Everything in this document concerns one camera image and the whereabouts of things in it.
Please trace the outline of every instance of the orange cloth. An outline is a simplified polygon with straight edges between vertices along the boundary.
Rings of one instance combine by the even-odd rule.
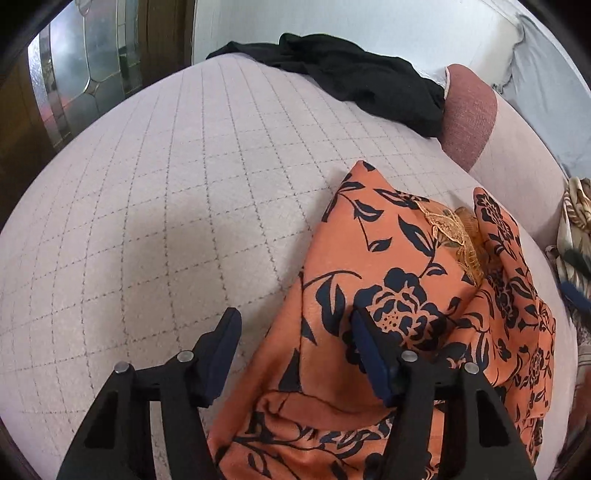
[[[511,216],[482,189],[474,200],[488,255],[502,266],[483,268],[480,286],[460,265],[467,257],[458,242],[434,232],[424,213],[446,207],[394,190],[366,162],[354,166],[214,422],[209,445],[225,478],[373,478],[395,411],[365,375],[349,324],[353,303],[419,355],[445,346],[453,365],[476,362],[535,461],[552,390],[554,318]],[[434,408],[426,478],[437,473],[442,433],[443,413]]]

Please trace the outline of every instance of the frosted glass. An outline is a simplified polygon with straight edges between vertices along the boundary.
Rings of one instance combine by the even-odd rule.
[[[29,73],[31,75],[31,84],[37,101],[37,108],[43,121],[52,117],[51,105],[47,98],[45,89],[45,80],[43,79],[43,69],[41,68],[41,54],[39,53],[39,35],[33,38],[28,48]]]

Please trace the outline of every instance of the black garment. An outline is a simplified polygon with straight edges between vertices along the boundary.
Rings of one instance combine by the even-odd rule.
[[[290,33],[281,36],[279,45],[230,42],[207,58],[237,52],[271,67],[310,75],[337,100],[351,100],[367,113],[406,124],[424,137],[441,133],[443,88],[421,78],[401,58],[369,53],[330,35]]]

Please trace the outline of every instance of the screw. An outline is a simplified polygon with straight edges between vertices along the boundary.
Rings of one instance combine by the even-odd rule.
[[[125,361],[117,362],[113,370],[116,374],[124,374],[129,370],[129,363]]]
[[[185,362],[190,362],[191,360],[193,360],[193,357],[194,355],[191,350],[183,350],[182,352],[178,353],[177,360],[183,364]]]
[[[476,375],[480,369],[478,368],[478,365],[472,363],[472,362],[468,362],[466,364],[464,364],[464,370],[466,372],[468,372],[470,375]]]
[[[409,364],[416,362],[418,359],[418,355],[413,352],[412,350],[405,350],[404,352],[402,352],[402,360],[404,360],[405,362],[408,362]]]

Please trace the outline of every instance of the white wall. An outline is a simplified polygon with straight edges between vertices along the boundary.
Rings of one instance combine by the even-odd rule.
[[[491,84],[518,41],[482,0],[198,0],[194,62],[230,40],[276,43],[284,32],[343,37],[427,73],[461,63]]]

